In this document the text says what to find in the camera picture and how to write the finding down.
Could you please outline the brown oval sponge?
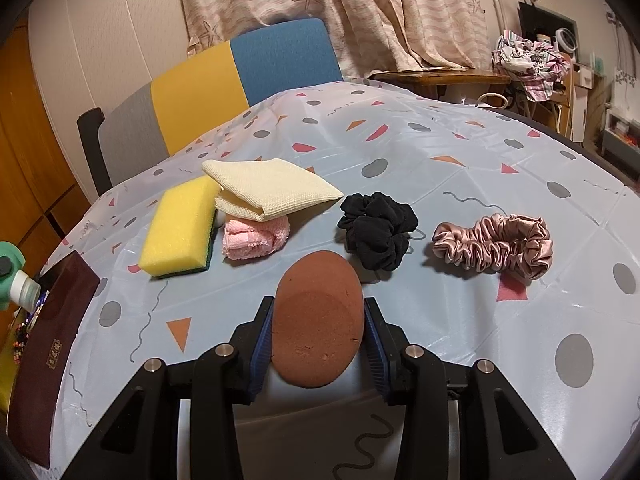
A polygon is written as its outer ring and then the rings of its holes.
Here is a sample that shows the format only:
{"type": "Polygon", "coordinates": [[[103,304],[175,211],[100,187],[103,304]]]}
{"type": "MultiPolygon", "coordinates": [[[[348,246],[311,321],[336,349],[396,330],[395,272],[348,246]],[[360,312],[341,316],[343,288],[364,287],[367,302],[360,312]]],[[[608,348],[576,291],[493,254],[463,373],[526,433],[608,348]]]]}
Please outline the brown oval sponge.
{"type": "Polygon", "coordinates": [[[329,385],[356,356],[363,325],[363,294],[354,268],[336,252],[312,252],[290,266],[278,284],[273,367],[293,386],[329,385]]]}

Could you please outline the pink towel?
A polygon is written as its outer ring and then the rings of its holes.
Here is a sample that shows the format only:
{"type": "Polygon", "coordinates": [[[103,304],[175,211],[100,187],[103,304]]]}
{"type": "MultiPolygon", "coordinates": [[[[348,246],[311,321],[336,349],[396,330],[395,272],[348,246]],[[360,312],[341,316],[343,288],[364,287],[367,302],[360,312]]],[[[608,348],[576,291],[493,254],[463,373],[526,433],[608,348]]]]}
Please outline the pink towel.
{"type": "Polygon", "coordinates": [[[285,245],[290,232],[287,216],[265,222],[229,217],[224,224],[222,254],[233,261],[267,257],[285,245]]]}

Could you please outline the black scrunchie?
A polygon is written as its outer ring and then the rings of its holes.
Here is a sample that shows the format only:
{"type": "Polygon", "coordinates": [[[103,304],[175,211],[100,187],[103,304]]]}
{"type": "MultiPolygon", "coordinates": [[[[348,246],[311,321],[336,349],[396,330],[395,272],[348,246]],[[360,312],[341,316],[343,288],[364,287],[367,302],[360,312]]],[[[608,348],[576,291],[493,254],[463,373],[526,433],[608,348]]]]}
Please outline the black scrunchie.
{"type": "Polygon", "coordinates": [[[409,248],[409,234],[418,218],[408,204],[381,192],[355,193],[341,203],[337,227],[345,232],[345,248],[369,271],[393,272],[409,248]]]}

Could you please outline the yellow sponge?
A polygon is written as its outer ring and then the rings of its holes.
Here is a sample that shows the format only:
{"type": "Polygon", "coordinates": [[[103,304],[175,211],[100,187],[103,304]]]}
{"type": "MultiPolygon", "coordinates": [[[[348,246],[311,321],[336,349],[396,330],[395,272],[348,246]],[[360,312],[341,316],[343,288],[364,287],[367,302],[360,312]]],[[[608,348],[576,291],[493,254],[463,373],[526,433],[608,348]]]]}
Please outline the yellow sponge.
{"type": "Polygon", "coordinates": [[[207,269],[219,191],[207,176],[167,190],[149,226],[138,267],[152,278],[207,269]]]}

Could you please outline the cream cloth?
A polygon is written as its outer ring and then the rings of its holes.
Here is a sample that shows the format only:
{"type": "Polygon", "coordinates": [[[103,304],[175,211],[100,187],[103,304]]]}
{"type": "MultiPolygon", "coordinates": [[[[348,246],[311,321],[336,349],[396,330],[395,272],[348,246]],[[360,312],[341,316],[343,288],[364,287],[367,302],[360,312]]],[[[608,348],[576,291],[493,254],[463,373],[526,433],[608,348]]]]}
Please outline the cream cloth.
{"type": "Polygon", "coordinates": [[[266,222],[344,196],[322,177],[278,158],[261,162],[207,159],[202,169],[220,186],[216,208],[244,220],[266,222]]]}

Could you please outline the green cap bottle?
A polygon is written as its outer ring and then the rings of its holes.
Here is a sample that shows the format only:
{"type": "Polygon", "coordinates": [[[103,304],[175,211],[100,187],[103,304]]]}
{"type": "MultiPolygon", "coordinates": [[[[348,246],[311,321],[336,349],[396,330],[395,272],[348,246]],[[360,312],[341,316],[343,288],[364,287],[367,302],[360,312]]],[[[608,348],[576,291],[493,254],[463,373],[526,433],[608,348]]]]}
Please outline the green cap bottle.
{"type": "Polygon", "coordinates": [[[0,243],[0,309],[8,310],[11,304],[32,313],[41,295],[41,286],[25,271],[26,259],[21,251],[9,242],[0,243]]]}

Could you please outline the black beaded hair braid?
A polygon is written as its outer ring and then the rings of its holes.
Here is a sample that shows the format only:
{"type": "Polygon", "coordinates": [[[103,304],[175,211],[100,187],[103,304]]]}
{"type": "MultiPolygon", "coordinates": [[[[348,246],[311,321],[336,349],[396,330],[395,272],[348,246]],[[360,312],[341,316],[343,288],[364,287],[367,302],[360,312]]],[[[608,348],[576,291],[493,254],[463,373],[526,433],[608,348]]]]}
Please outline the black beaded hair braid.
{"type": "Polygon", "coordinates": [[[30,332],[34,328],[48,296],[49,292],[47,290],[42,292],[36,300],[35,309],[32,312],[26,313],[17,326],[15,326],[14,343],[12,344],[13,361],[15,364],[21,363],[21,358],[29,341],[30,332]]]}

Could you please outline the gold tin box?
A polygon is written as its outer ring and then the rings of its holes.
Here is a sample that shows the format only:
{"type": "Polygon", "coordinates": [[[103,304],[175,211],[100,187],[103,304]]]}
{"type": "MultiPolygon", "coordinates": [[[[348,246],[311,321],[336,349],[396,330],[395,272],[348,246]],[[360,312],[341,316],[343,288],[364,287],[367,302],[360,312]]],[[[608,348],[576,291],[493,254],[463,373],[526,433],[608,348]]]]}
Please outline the gold tin box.
{"type": "Polygon", "coordinates": [[[70,348],[100,279],[74,250],[38,280],[49,292],[21,357],[6,430],[17,452],[50,466],[53,417],[70,348]]]}

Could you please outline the grey yellow blue chair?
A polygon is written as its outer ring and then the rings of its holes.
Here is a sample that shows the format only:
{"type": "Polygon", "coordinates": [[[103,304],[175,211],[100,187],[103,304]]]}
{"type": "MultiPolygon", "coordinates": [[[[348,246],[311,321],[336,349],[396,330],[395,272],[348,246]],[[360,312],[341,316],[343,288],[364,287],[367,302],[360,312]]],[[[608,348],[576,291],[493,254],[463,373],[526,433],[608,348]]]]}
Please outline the grey yellow blue chair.
{"type": "Polygon", "coordinates": [[[176,65],[110,112],[77,119],[99,194],[186,148],[199,136],[275,94],[340,81],[326,25],[318,18],[246,32],[176,65]]]}

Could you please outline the wooden wardrobe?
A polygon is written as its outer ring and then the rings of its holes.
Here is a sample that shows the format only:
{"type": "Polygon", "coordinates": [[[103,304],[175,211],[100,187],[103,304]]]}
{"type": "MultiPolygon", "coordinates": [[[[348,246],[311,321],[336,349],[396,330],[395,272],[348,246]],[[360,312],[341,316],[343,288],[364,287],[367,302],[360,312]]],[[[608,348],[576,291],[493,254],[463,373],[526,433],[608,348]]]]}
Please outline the wooden wardrobe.
{"type": "Polygon", "coordinates": [[[1,238],[36,275],[88,209],[44,109],[23,15],[1,45],[1,238]]]}

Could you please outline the wooden side table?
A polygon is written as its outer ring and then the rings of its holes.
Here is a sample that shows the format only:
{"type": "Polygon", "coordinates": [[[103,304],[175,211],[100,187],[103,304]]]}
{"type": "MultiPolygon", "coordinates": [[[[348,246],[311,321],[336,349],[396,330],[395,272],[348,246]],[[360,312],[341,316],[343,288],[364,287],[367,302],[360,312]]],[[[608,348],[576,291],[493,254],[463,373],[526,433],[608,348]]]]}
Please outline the wooden side table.
{"type": "Polygon", "coordinates": [[[488,70],[420,70],[420,72],[386,72],[371,76],[372,80],[405,88],[418,96],[439,100],[448,87],[486,86],[490,91],[503,92],[511,79],[488,70]]]}

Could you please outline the pile of patterned clothes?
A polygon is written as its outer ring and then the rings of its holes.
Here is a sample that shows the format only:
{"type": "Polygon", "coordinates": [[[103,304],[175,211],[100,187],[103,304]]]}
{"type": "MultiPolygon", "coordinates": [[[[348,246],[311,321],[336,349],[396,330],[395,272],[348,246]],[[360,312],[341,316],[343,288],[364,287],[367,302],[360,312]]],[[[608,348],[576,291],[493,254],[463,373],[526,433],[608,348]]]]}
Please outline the pile of patterned clothes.
{"type": "Polygon", "coordinates": [[[527,99],[532,102],[549,101],[554,86],[570,72],[570,62],[544,41],[532,41],[505,30],[491,52],[494,70],[519,82],[527,99]]]}

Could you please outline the pink patterned curtain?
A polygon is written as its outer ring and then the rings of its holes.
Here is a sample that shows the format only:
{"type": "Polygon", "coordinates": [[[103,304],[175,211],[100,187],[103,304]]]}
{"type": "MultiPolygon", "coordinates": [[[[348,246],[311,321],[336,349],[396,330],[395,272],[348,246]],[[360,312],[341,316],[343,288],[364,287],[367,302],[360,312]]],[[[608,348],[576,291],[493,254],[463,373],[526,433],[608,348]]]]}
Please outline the pink patterned curtain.
{"type": "Polygon", "coordinates": [[[480,0],[182,0],[182,5],[190,54],[250,30],[320,18],[347,77],[490,66],[480,0]]]}

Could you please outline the white round fan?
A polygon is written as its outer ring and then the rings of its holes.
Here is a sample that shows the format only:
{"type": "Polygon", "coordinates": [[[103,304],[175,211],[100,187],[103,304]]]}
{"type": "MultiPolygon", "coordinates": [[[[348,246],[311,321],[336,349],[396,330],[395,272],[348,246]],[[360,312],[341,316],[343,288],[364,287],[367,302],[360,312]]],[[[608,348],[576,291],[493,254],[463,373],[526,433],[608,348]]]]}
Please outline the white round fan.
{"type": "Polygon", "coordinates": [[[554,33],[555,43],[559,50],[574,55],[578,50],[577,39],[570,29],[561,27],[554,33]]]}

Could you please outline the black monitor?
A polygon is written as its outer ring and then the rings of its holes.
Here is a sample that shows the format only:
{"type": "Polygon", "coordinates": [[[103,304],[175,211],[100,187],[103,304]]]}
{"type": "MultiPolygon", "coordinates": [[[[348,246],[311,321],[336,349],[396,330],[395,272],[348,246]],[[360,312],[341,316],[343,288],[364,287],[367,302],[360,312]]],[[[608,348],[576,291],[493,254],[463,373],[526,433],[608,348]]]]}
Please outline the black monitor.
{"type": "Polygon", "coordinates": [[[578,43],[577,24],[564,15],[521,1],[518,4],[518,18],[522,36],[528,40],[540,41],[545,36],[556,47],[554,33],[557,29],[566,27],[574,32],[578,43]]]}

